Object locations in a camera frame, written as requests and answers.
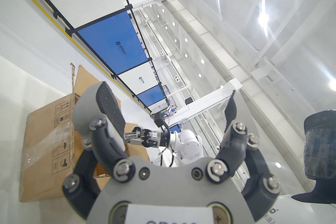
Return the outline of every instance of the yellow stripe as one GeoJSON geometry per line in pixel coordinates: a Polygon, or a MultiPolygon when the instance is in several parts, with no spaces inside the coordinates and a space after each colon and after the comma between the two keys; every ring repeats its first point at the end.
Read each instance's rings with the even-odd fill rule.
{"type": "Polygon", "coordinates": [[[119,85],[119,83],[117,83],[114,79],[111,78],[111,76],[87,53],[85,52],[85,50],[75,41],[73,40],[66,32],[65,29],[63,27],[61,27],[53,17],[50,16],[50,14],[48,12],[46,12],[46,10],[44,10],[44,8],[36,1],[36,0],[31,0],[42,12],[43,14],[48,17],[48,19],[84,54],[86,55],[87,58],[89,58],[89,60],[91,60],[110,80],[112,80],[117,86],[120,87],[120,89],[122,91],[124,91],[138,106],[140,106],[142,109],[145,110],[145,108],[140,105],[132,96],[131,94],[129,94],[127,91],[125,91],[125,89],[123,89],[121,87],[121,85],[119,85]]]}

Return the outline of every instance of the cardboard box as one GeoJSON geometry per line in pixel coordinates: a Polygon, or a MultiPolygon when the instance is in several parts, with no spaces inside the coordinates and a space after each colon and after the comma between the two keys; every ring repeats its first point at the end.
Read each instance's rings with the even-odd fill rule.
{"type": "MultiPolygon", "coordinates": [[[[81,65],[73,93],[34,112],[27,118],[21,161],[19,200],[30,202],[63,196],[62,183],[73,172],[83,147],[81,137],[71,121],[74,104],[91,85],[99,82],[81,65]]],[[[119,108],[121,102],[116,97],[119,108]]],[[[136,124],[126,123],[125,132],[136,124]]],[[[126,146],[129,156],[138,155],[149,161],[143,146],[126,146]]],[[[98,164],[94,176],[100,188],[109,177],[98,164]]]]}

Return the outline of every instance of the ceiling light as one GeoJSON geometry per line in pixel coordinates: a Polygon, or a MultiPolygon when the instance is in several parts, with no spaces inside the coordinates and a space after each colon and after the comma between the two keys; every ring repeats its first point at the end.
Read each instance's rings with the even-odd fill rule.
{"type": "Polygon", "coordinates": [[[330,86],[330,88],[331,88],[333,91],[336,91],[336,80],[332,80],[332,81],[329,83],[329,86],[330,86]]]}
{"type": "Polygon", "coordinates": [[[268,21],[269,21],[269,16],[265,12],[262,12],[258,18],[259,25],[262,27],[265,27],[268,21]]]}

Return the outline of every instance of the blue panel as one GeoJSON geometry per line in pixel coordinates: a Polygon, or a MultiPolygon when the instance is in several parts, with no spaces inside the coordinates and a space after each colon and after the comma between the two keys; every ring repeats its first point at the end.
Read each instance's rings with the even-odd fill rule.
{"type": "Polygon", "coordinates": [[[93,24],[78,33],[116,74],[147,61],[127,12],[93,24]]]}
{"type": "Polygon", "coordinates": [[[170,127],[169,129],[170,129],[170,131],[177,131],[178,133],[181,132],[179,124],[176,124],[176,125],[170,127]]]}
{"type": "Polygon", "coordinates": [[[150,106],[164,99],[160,85],[154,86],[137,95],[139,99],[146,105],[150,106]]]}

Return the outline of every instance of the white robot body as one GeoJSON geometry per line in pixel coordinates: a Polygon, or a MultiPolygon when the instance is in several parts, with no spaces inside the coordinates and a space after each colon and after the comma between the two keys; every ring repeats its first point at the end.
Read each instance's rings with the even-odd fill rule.
{"type": "Polygon", "coordinates": [[[183,129],[180,133],[174,132],[171,143],[171,148],[177,152],[179,166],[191,164],[204,157],[201,137],[189,129],[183,129]]]}

